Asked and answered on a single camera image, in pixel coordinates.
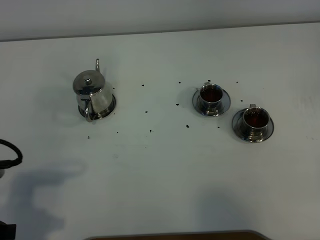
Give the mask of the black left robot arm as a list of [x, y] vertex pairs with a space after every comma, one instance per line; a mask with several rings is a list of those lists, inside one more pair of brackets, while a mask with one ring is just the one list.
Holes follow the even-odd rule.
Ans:
[[16, 224], [7, 224], [0, 222], [0, 240], [15, 240], [16, 239]]

